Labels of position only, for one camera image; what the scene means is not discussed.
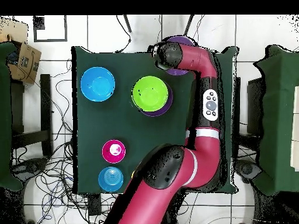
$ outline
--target green cloth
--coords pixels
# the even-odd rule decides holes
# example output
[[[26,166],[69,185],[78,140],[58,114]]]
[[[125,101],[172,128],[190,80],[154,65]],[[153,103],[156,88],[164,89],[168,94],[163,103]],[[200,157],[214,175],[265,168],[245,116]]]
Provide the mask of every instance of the green cloth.
[[[12,164],[12,108],[11,108],[11,77],[6,65],[6,57],[16,50],[10,43],[0,43],[0,187],[19,191],[22,183],[10,173]]]
[[[299,191],[299,172],[290,166],[295,87],[299,86],[299,54],[277,45],[266,49],[256,63],[266,83],[259,165],[263,172],[253,180],[262,193]]]
[[[143,157],[154,147],[169,143],[183,145],[185,125],[189,109],[189,96],[194,80],[192,73],[172,76],[158,69],[147,53],[89,53],[76,47],[77,56],[77,116],[78,116],[78,193],[104,193],[98,184],[98,175],[107,166],[119,168],[124,176],[123,186],[116,193],[123,193],[131,179],[131,174]],[[230,126],[232,93],[232,58],[236,49],[230,48],[225,54],[217,54],[226,71],[222,71],[225,80],[225,114]],[[104,67],[114,76],[116,88],[103,102],[92,102],[81,92],[80,80],[83,73],[91,67]],[[133,84],[143,76],[156,76],[165,81],[173,91],[171,108],[159,117],[148,117],[138,111],[131,99]],[[225,192],[234,193],[230,184],[230,127],[227,128],[228,144],[228,181]],[[110,164],[102,157],[102,147],[110,139],[118,139],[126,147],[125,158],[116,164]]]

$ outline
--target blue bowl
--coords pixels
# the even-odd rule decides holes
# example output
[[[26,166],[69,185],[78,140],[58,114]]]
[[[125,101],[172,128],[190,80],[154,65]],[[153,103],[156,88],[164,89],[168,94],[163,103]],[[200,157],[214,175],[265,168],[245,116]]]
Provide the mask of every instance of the blue bowl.
[[[105,167],[99,174],[98,182],[105,191],[113,192],[123,185],[124,176],[116,167]]]
[[[110,71],[103,67],[92,67],[81,78],[83,95],[93,102],[103,102],[114,92],[115,80]]]

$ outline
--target red robot arm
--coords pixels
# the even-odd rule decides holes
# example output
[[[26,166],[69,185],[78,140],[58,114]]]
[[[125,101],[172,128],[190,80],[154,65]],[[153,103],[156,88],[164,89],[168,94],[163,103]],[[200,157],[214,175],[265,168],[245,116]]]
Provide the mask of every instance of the red robot arm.
[[[195,72],[192,123],[186,130],[185,146],[164,145],[145,157],[104,224],[161,224],[175,193],[181,187],[207,184],[220,163],[219,89],[212,53],[173,42],[161,42],[149,49],[158,68]]]

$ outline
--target floor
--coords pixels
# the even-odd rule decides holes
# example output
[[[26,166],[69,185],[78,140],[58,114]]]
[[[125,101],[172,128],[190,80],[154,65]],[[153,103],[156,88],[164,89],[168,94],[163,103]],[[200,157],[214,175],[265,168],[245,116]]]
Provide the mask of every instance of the floor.
[[[41,51],[41,59],[36,82],[40,74],[51,76],[67,72],[71,66],[71,46],[82,46],[95,53],[114,52],[125,47],[128,36],[118,24],[115,16],[67,16],[67,41],[65,42],[34,42],[32,16],[15,16],[16,20],[27,23],[29,27],[28,44]],[[189,15],[163,15],[163,37],[183,34]],[[193,37],[201,15],[195,15],[188,35]],[[124,19],[119,16],[121,23],[127,30]],[[124,50],[126,53],[146,51],[150,44],[161,39],[159,33],[159,15],[128,15],[131,24],[132,42]],[[298,45],[297,16],[276,15],[205,15],[194,38],[199,45],[221,52],[228,46],[239,47],[237,56],[237,76],[241,77],[241,116],[240,121],[247,123],[246,86],[249,80],[260,77],[260,72],[252,63],[265,56],[265,47],[269,44],[279,44],[289,50],[295,50]],[[64,16],[45,16],[45,30],[37,31],[37,39],[64,39]],[[55,84],[61,80],[57,89],[72,103],[71,97],[71,72],[52,78],[52,98],[63,112],[67,110],[67,101],[55,91]],[[61,117],[53,107],[53,143],[54,148],[71,139],[68,131],[62,130],[57,135],[61,126]],[[40,96],[36,85],[26,85],[24,94],[25,131],[40,130]],[[72,108],[65,115],[65,122],[72,128]],[[240,130],[246,133],[246,125],[240,125]],[[17,156],[24,149],[17,150]],[[24,159],[40,157],[41,145],[28,146],[28,152],[22,156]],[[58,151],[53,160],[61,157]],[[42,217],[42,200],[49,190],[38,178],[37,184],[31,179],[25,192],[26,219],[38,221]],[[190,193],[178,216],[179,224],[239,224],[252,223],[254,213],[254,198],[250,185],[244,184],[238,175],[234,175],[234,184],[238,188],[236,194],[199,194],[197,199]],[[114,198],[110,194],[102,194],[103,208],[109,209]],[[65,212],[63,206],[56,205],[50,211],[49,217],[41,224],[57,224],[56,219]],[[77,209],[70,209],[65,214],[65,219],[59,224],[87,224],[80,216]]]

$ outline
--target green bowl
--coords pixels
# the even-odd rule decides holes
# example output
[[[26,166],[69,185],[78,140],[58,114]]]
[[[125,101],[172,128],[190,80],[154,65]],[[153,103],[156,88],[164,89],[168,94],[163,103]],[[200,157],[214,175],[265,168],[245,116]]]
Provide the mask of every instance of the green bowl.
[[[131,96],[134,104],[142,111],[157,111],[168,99],[166,84],[155,76],[145,76],[133,86]]]

